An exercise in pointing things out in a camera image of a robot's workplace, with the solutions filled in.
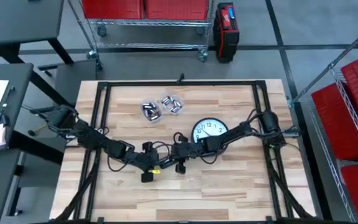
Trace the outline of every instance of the wooden table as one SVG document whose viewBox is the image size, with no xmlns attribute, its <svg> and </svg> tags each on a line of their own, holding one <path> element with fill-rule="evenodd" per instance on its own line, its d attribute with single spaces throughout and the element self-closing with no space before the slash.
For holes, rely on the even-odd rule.
<svg viewBox="0 0 358 224">
<path fill-rule="evenodd" d="M 82 82 L 76 108 L 80 117 L 91 120 L 98 82 Z M 281 128 L 292 126 L 290 112 L 281 80 L 266 80 L 272 109 L 279 117 Z M 163 120 L 150 124 L 141 114 L 139 103 L 147 98 L 159 99 L 166 91 L 174 91 L 185 104 L 178 116 L 163 112 Z M 141 151 L 146 141 L 173 143 L 172 136 L 180 131 L 190 137 L 193 125 L 200 119 L 214 117 L 228 128 L 244 121 L 254 109 L 250 86 L 118 86 L 112 87 L 107 124 L 109 138 L 121 139 Z M 296 139 L 287 139 L 297 144 Z M 166 149 L 158 149 L 162 156 Z M 66 149 L 50 214 L 59 215 L 77 191 L 84 149 Z M 308 181 L 299 150 L 293 146 L 282 149 L 288 188 L 315 215 Z M 179 220 L 265 220 L 274 217 L 267 168 L 262 142 L 243 138 L 229 146 L 213 165 L 201 159 L 185 163 L 186 174 L 174 167 L 154 176 L 154 182 L 142 184 L 141 170 L 127 166 L 111 172 L 107 155 L 102 153 L 92 220 L 104 217 L 106 222 L 179 221 Z M 122 164 L 112 161 L 113 169 Z M 81 214 L 85 213 L 87 196 Z M 283 200 L 280 200 L 285 215 Z"/>
</svg>

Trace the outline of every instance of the gray floor tile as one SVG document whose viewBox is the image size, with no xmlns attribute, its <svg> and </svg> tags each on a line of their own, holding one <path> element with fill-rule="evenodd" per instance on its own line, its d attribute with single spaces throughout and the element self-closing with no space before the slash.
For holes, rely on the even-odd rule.
<svg viewBox="0 0 358 224">
<path fill-rule="evenodd" d="M 358 37 L 358 0 L 272 3 L 284 44 L 349 44 Z"/>
<path fill-rule="evenodd" d="M 101 54 L 105 80 L 177 79 L 184 73 L 188 79 L 279 78 L 283 79 L 280 54 L 276 50 L 238 51 L 229 64 L 218 63 L 215 52 L 201 63 L 196 52 Z"/>
</svg>

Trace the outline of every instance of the black cable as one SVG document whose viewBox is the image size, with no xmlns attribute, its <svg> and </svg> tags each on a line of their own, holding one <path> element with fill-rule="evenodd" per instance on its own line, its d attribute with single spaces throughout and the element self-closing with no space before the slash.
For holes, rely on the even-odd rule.
<svg viewBox="0 0 358 224">
<path fill-rule="evenodd" d="M 104 132 L 104 130 L 106 130 L 106 133 L 102 133 L 104 136 L 106 136 L 107 134 L 109 134 L 110 129 L 109 129 L 108 127 L 104 127 L 103 132 Z"/>
<path fill-rule="evenodd" d="M 111 171 L 113 171 L 113 172 L 120 172 L 120 171 L 122 171 L 122 169 L 123 168 L 125 168 L 125 166 L 127 166 L 128 165 L 128 163 L 124 163 L 124 165 L 120 168 L 120 169 L 118 169 L 118 170 L 114 170 L 113 168 L 111 168 L 111 165 L 110 165 L 110 149 L 109 148 L 107 148 L 107 166 L 109 167 L 109 169 L 111 170 Z"/>
<path fill-rule="evenodd" d="M 299 151 L 301 151 L 301 149 L 300 149 L 298 146 L 294 145 L 294 144 L 287 143 L 287 145 L 292 146 L 292 147 L 295 147 L 295 148 L 297 148 Z"/>
<path fill-rule="evenodd" d="M 206 161 L 201 155 L 200 155 L 200 159 L 201 159 L 203 162 L 205 162 L 206 164 L 211 165 L 211 164 L 214 164 L 214 163 L 216 162 L 216 160 L 218 159 L 218 154 L 217 154 L 217 153 L 215 154 L 215 158 L 214 158 L 214 160 L 213 160 L 212 162 Z"/>
<path fill-rule="evenodd" d="M 27 106 L 27 105 L 25 105 L 25 104 L 22 104 L 21 107 L 22 107 L 23 109 L 28 110 L 28 111 L 34 110 L 34 108 L 32 108 L 31 106 Z"/>
<path fill-rule="evenodd" d="M 254 132 L 256 132 L 256 133 L 259 134 L 258 130 L 256 130 L 255 128 L 252 128 L 252 127 L 251 127 L 251 130 L 253 130 Z"/>
<path fill-rule="evenodd" d="M 162 161 L 165 161 L 166 159 L 168 159 L 169 158 L 169 156 L 171 155 L 171 152 L 170 152 L 170 150 L 169 150 L 169 147 L 172 147 L 173 145 L 171 145 L 171 144 L 167 144 L 167 143 L 165 143 L 165 142 L 162 142 L 162 141 L 155 141 L 155 142 L 153 142 L 153 148 L 154 149 L 158 149 L 158 148 L 161 148 L 161 147 L 166 147 L 167 148 L 167 151 L 168 151 L 168 155 L 167 156 L 165 156 L 165 157 L 163 157 L 162 159 L 159 159 L 158 160 L 158 165 L 162 162 Z"/>
<path fill-rule="evenodd" d="M 248 118 L 247 118 L 246 121 L 249 121 L 249 118 L 251 118 L 252 114 L 253 114 L 255 111 L 256 111 L 256 109 L 253 109 L 253 110 L 251 111 L 251 113 L 249 113 Z"/>
</svg>

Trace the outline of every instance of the electrical cord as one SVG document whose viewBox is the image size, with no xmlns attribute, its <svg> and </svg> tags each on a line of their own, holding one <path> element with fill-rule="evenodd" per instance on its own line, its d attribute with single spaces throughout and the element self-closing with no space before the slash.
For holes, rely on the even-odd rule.
<svg viewBox="0 0 358 224">
<path fill-rule="evenodd" d="M 167 148 L 168 154 L 166 156 L 164 156 L 162 159 L 159 159 L 158 164 L 156 164 L 156 166 L 159 166 L 160 164 L 164 163 L 167 159 L 169 159 L 169 156 L 171 154 L 169 147 L 173 147 L 173 145 L 167 144 L 167 143 L 162 142 L 162 141 L 155 141 L 155 142 L 152 143 L 152 145 L 153 145 L 153 148 L 156 149 L 156 150 L 161 148 L 161 147 L 164 147 L 164 146 Z"/>
<path fill-rule="evenodd" d="M 211 164 L 214 164 L 214 163 L 217 161 L 217 159 L 218 159 L 218 153 L 215 153 L 215 158 L 214 158 L 214 160 L 213 160 L 212 162 L 206 161 L 206 160 L 203 158 L 202 155 L 200 155 L 200 159 L 201 159 L 203 162 L 205 162 L 206 164 L 211 165 Z"/>
<path fill-rule="evenodd" d="M 255 113 L 255 112 L 256 112 L 256 109 L 253 109 L 253 110 L 251 111 L 251 113 L 249 113 L 248 118 L 247 118 L 246 121 L 249 121 L 249 119 L 251 118 L 252 114 Z"/>
<path fill-rule="evenodd" d="M 115 169 L 111 168 L 111 165 L 110 165 L 110 149 L 109 149 L 109 148 L 107 148 L 107 155 L 108 155 L 108 156 L 107 156 L 107 166 L 108 166 L 109 169 L 110 169 L 111 171 L 113 171 L 113 172 L 120 172 L 120 171 L 122 171 L 123 168 L 125 168 L 125 166 L 128 165 L 128 163 L 125 162 L 124 165 L 123 165 L 121 168 L 119 168 L 118 170 L 115 170 Z"/>
<path fill-rule="evenodd" d="M 301 151 L 301 149 L 300 149 L 298 146 L 294 145 L 294 144 L 287 143 L 286 145 L 292 146 L 292 147 L 294 147 L 294 148 L 297 148 L 299 151 Z"/>
</svg>

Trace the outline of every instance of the black metal frame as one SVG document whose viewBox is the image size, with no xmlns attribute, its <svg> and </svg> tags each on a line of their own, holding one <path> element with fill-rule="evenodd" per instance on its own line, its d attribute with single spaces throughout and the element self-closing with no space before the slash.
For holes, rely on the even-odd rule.
<svg viewBox="0 0 358 224">
<path fill-rule="evenodd" d="M 273 31 L 276 37 L 277 45 L 279 47 L 284 46 L 284 41 L 280 32 L 280 27 L 278 25 L 278 21 L 273 9 L 272 1 L 265 0 L 267 5 L 267 10 L 270 16 L 270 20 L 272 21 Z M 295 98 L 298 95 L 298 91 L 296 90 L 295 81 L 292 76 L 292 71 L 290 67 L 290 63 L 287 57 L 287 52 L 284 48 L 279 49 L 281 60 L 283 63 L 285 76 L 287 78 L 288 86 L 290 89 L 291 98 Z M 308 132 L 308 128 L 305 121 L 305 116 L 302 110 L 302 107 L 299 103 L 294 104 L 294 110 L 296 114 L 296 118 L 298 119 L 299 128 L 304 132 L 302 135 L 303 146 L 305 147 L 306 157 L 308 159 L 309 168 L 311 177 L 313 179 L 314 188 L 316 190 L 316 196 L 319 201 L 320 211 L 325 220 L 332 220 L 331 210 L 328 205 L 327 196 L 324 191 L 323 181 L 319 174 L 318 164 L 316 160 L 316 156 L 313 151 L 313 147 L 311 145 L 311 140 Z"/>
<path fill-rule="evenodd" d="M 91 126 L 95 128 L 96 126 L 96 120 L 98 116 L 98 110 L 99 110 L 99 104 L 101 101 L 101 95 L 102 91 L 106 90 L 105 98 L 104 98 L 104 105 L 103 105 L 103 111 L 101 115 L 101 122 L 99 128 L 105 129 L 106 127 L 106 120 L 108 115 L 108 108 L 109 108 L 109 100 L 111 96 L 111 88 L 114 86 L 178 86 L 178 85 L 188 85 L 188 86 L 205 86 L 205 85 L 247 85 L 252 87 L 252 91 L 254 94 L 254 101 L 255 101 L 255 107 L 258 112 L 262 111 L 262 107 L 260 104 L 260 98 L 258 94 L 258 88 L 262 90 L 262 97 L 264 101 L 264 106 L 267 110 L 270 109 L 270 102 L 269 102 L 269 96 L 267 93 L 267 87 L 264 80 L 257 80 L 257 81 L 183 81 L 183 77 L 181 77 L 178 81 L 167 81 L 167 82 L 99 82 L 97 87 L 97 92 L 95 96 L 95 102 L 94 102 L 94 108 L 92 112 L 92 119 L 91 119 Z M 270 157 L 270 146 L 265 142 L 262 141 L 263 147 L 264 147 L 264 155 L 265 155 L 265 161 L 267 165 L 268 170 L 268 177 L 269 177 L 269 185 L 270 185 L 270 191 L 272 194 L 272 200 L 273 200 L 273 207 L 275 210 L 275 216 L 276 218 L 282 218 L 282 213 L 280 209 L 279 199 L 278 199 L 278 193 L 276 184 L 280 187 L 284 194 L 285 199 L 285 205 L 287 209 L 287 214 L 289 218 L 293 218 L 293 212 L 292 212 L 292 206 L 300 206 L 299 203 L 296 201 L 294 196 L 291 194 L 291 192 L 287 188 L 287 181 L 285 179 L 284 169 L 283 169 L 283 163 L 281 160 L 280 152 L 275 149 L 276 153 L 276 163 L 278 167 L 278 172 L 275 170 L 272 158 Z M 99 166 L 99 160 L 101 157 L 101 150 L 96 151 L 94 163 L 97 163 L 97 166 Z M 84 160 L 83 160 L 83 167 L 81 170 L 81 177 L 80 177 L 80 183 L 79 188 L 84 184 L 86 173 L 88 171 L 90 161 L 90 152 L 86 151 Z M 91 183 L 91 187 L 89 190 L 88 195 L 88 203 L 86 206 L 86 215 L 85 219 L 90 220 L 93 204 L 94 204 L 94 193 L 96 190 L 96 181 L 97 181 L 97 175 L 94 178 L 94 180 Z M 80 208 L 81 208 L 81 201 L 77 204 L 75 210 L 74 210 L 74 216 L 73 219 L 77 220 L 80 216 Z M 136 222 L 136 223 L 154 223 L 154 222 Z M 214 223 L 266 223 L 266 221 L 259 221 L 259 222 L 214 222 Z"/>
</svg>

